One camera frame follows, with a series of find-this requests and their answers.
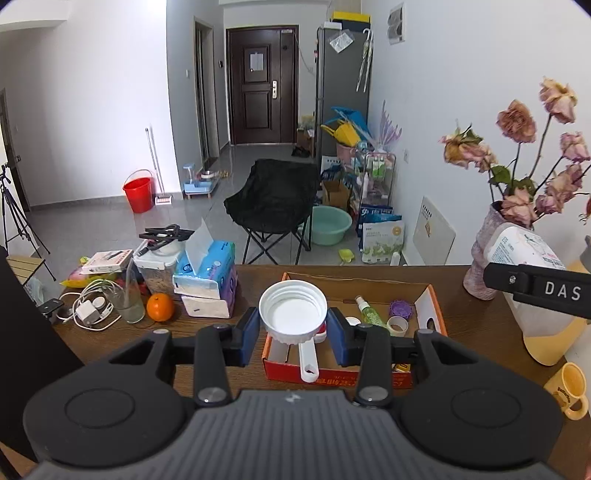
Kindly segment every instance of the phone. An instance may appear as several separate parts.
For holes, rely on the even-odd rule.
[[[64,302],[58,299],[47,300],[43,305],[39,305],[39,311],[46,317],[51,317],[51,314],[58,308],[62,307]]]

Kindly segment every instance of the orange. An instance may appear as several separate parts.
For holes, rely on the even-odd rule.
[[[146,311],[155,322],[166,322],[174,314],[174,302],[165,293],[155,293],[148,299]]]

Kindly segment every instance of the yellow box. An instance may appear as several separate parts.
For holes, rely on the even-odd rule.
[[[353,12],[339,12],[334,11],[330,17],[331,21],[334,20],[352,20],[354,22],[371,23],[371,17],[365,14],[356,14]]]

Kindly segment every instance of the doorway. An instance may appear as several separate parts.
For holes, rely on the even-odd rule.
[[[197,132],[203,168],[207,170],[219,157],[215,77],[213,64],[213,28],[194,19],[195,108]]]
[[[298,26],[226,30],[232,144],[294,143]]]
[[[17,191],[18,199],[21,202],[22,210],[28,212],[29,202],[25,189],[22,186],[21,176],[18,172],[18,163],[21,161],[20,155],[15,155],[12,136],[10,130],[10,122],[8,121],[8,109],[6,104],[6,89],[0,91],[0,128],[2,128],[2,137],[4,139],[4,149],[6,150],[6,157],[8,159],[8,168],[14,182],[14,189]]]

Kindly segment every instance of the purple lid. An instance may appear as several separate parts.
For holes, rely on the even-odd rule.
[[[390,316],[398,316],[402,317],[405,320],[408,320],[413,314],[413,308],[409,304],[409,302],[404,300],[394,300],[390,304]]]

